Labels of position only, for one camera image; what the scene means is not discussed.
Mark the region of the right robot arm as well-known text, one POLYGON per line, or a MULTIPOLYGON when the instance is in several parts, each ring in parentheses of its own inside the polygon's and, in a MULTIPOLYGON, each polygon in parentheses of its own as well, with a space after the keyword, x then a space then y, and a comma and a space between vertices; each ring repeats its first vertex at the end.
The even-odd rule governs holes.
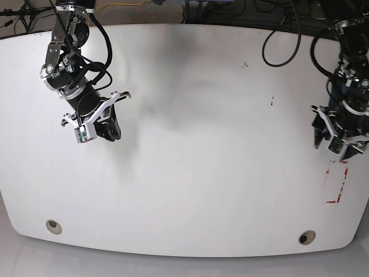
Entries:
POLYGON ((51 33, 46 60, 40 76, 45 85, 57 92, 73 108, 61 121, 73 127, 78 143, 86 143, 98 137, 114 142, 122 133, 114 104, 131 97, 129 92, 113 92, 109 98, 100 95, 96 84, 110 76, 112 44, 102 25, 94 16, 95 1, 56 1, 51 7, 56 22, 51 33), (103 35, 107 46, 105 63, 91 61, 81 54, 82 46, 89 38, 90 19, 103 35))

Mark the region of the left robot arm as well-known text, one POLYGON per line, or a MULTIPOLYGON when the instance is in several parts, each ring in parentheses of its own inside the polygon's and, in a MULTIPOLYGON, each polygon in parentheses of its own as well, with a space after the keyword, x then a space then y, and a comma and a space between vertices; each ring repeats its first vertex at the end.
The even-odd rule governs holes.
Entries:
POLYGON ((327 78, 328 106, 312 106, 314 148, 326 141, 327 150, 341 162, 368 155, 368 21, 360 1, 320 1, 325 28, 314 36, 310 58, 327 78), (340 44, 333 72, 315 57, 320 38, 332 35, 340 44))

